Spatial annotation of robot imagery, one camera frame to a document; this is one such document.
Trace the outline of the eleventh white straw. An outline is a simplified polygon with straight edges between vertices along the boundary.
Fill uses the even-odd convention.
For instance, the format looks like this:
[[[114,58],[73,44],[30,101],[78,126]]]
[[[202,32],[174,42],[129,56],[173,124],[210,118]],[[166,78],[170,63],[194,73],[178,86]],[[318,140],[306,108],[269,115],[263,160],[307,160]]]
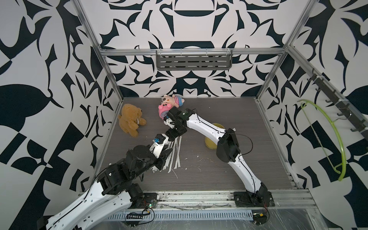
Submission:
[[[181,163],[180,163],[181,142],[182,142],[182,137],[179,137],[178,138],[178,141],[177,141],[177,145],[176,145],[176,147],[177,147],[177,155],[176,155],[175,169],[181,167]]]

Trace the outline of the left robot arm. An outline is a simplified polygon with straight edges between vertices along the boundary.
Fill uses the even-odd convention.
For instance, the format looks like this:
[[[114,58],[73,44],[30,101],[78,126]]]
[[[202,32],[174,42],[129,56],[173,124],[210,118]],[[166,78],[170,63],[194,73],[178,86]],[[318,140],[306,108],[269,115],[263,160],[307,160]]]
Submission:
[[[133,183],[146,171],[162,169],[172,149],[168,145],[139,145],[129,150],[125,158],[106,167],[87,192],[63,211],[43,216],[37,221],[39,230],[90,230],[107,217],[140,206],[145,197],[138,184]]]

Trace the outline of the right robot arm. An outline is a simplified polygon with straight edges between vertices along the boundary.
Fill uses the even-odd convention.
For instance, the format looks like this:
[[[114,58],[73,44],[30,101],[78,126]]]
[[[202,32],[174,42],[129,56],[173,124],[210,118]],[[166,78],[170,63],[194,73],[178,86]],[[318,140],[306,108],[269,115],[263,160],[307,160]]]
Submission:
[[[256,177],[241,153],[236,133],[224,129],[201,118],[191,109],[159,106],[159,116],[170,129],[165,133],[170,141],[182,136],[188,129],[204,135],[217,146],[216,156],[236,172],[245,187],[245,192],[235,192],[235,202],[241,207],[271,207],[273,197],[266,185]]]

